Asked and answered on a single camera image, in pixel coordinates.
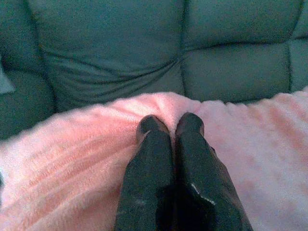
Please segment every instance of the gray couch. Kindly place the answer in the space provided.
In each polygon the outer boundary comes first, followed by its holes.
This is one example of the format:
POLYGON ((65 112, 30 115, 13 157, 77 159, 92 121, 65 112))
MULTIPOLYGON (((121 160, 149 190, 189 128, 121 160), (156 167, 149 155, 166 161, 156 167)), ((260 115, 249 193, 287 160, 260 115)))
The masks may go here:
POLYGON ((0 2, 0 139, 144 92, 250 103, 308 85, 308 1, 0 2))

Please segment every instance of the fuzzy blanket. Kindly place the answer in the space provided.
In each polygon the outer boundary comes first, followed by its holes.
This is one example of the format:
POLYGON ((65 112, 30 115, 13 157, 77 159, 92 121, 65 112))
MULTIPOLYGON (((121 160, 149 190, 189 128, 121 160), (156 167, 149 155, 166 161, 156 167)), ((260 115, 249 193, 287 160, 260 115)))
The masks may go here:
POLYGON ((308 230, 308 87, 249 105, 161 92, 55 114, 0 144, 0 230, 112 230, 139 121, 158 116, 174 144, 185 112, 203 119, 254 230, 308 230))

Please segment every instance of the upholstery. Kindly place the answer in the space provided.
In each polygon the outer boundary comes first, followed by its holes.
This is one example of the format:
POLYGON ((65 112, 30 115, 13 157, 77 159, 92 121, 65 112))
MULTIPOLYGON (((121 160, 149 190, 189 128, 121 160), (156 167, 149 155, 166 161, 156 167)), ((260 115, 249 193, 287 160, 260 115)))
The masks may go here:
POLYGON ((0 4, 0 52, 20 83, 0 97, 12 125, 0 139, 140 93, 251 103, 308 85, 308 1, 11 0, 0 4))

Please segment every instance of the pink fleece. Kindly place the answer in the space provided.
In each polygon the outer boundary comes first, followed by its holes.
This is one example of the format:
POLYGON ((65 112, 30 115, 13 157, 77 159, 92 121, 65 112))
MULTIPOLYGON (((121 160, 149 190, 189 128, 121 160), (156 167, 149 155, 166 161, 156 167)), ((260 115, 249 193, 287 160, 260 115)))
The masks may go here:
POLYGON ((308 230, 308 87, 247 106, 161 92, 55 114, 0 145, 0 230, 112 230, 139 121, 158 116, 174 144, 185 112, 203 119, 254 230, 308 230))

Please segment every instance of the pink blanket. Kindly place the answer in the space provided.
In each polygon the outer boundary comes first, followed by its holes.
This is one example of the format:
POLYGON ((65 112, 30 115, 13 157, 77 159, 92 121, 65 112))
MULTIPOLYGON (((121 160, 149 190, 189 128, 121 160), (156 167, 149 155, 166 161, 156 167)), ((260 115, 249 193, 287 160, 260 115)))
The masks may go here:
POLYGON ((174 143, 185 112, 203 119, 255 230, 308 230, 308 87, 247 106, 169 92, 55 114, 0 145, 0 230, 110 231, 137 124, 158 116, 174 143))

